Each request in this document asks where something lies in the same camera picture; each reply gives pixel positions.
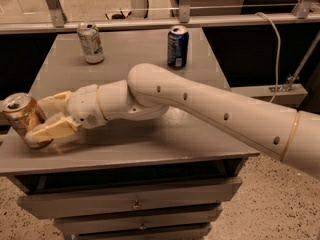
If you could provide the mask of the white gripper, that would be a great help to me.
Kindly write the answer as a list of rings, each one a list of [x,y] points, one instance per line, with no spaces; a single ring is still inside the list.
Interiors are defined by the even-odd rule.
[[[81,87],[75,92],[64,91],[38,101],[46,112],[59,112],[25,135],[30,142],[46,142],[74,135],[80,125],[93,129],[106,124],[98,100],[96,84]]]

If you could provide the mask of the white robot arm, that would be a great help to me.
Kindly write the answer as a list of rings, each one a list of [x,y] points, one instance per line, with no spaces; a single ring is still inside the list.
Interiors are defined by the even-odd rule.
[[[82,87],[39,101],[57,113],[29,130],[44,142],[116,119],[157,118],[172,106],[218,128],[269,157],[320,179],[320,116],[180,77],[142,63],[125,80]]]

